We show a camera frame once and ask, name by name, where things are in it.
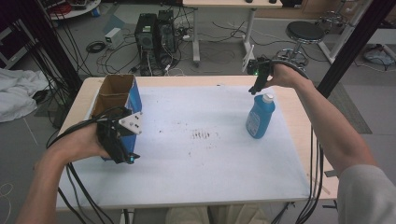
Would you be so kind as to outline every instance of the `spray bottle label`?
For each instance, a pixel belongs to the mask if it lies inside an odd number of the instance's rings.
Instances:
[[[257,134],[257,131],[259,130],[259,126],[260,126],[260,116],[250,111],[250,113],[248,113],[248,118],[247,118],[247,131],[252,136],[255,136]]]

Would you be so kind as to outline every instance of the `blue spray bottle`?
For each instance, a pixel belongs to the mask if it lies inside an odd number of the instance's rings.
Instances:
[[[247,131],[254,138],[262,138],[267,131],[275,110],[274,95],[265,93],[254,97],[254,105],[248,113]]]

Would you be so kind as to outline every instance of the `table leg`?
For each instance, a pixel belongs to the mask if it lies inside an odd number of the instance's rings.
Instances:
[[[134,208],[129,208],[129,209],[122,209],[121,210],[121,218],[120,218],[120,224],[133,224],[134,223]]]
[[[251,30],[253,28],[253,22],[254,22],[254,14],[256,13],[257,8],[252,8],[249,11],[248,14],[248,22],[247,22],[247,34],[244,36],[244,46],[246,53],[250,52],[250,36],[251,36]],[[254,60],[253,54],[250,54],[249,59]]]
[[[194,8],[193,12],[193,18],[194,18],[194,32],[193,32],[193,38],[192,38],[192,60],[195,63],[195,66],[199,66],[200,62],[200,54],[199,54],[199,38],[198,38],[198,21],[197,21],[197,14],[198,14],[198,8]]]
[[[318,43],[319,47],[323,51],[324,55],[326,55],[330,63],[334,63],[335,58],[338,55],[338,52],[341,50],[341,48],[347,42],[349,37],[352,35],[356,25],[358,25],[361,17],[363,16],[366,9],[370,6],[370,4],[371,4],[370,0],[364,0],[360,2],[358,11],[355,13],[355,15],[350,20],[350,22],[347,23],[346,28],[344,29],[343,33],[340,35],[339,39],[337,40],[337,43],[335,43],[335,45],[332,47],[332,50],[329,50],[329,48],[326,46],[324,42]]]

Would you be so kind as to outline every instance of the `human arm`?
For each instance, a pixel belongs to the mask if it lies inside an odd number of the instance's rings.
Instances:
[[[265,88],[277,85],[296,90],[324,154],[337,174],[355,164],[375,165],[370,148],[361,136],[310,80],[283,64],[275,65],[272,77]]]
[[[35,176],[16,223],[56,223],[56,197],[67,163],[92,156],[108,157],[91,124],[55,142],[35,166]]]

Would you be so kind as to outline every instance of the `white sleeve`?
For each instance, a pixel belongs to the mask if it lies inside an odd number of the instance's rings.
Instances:
[[[396,223],[396,187],[373,165],[354,165],[340,175],[338,221]]]

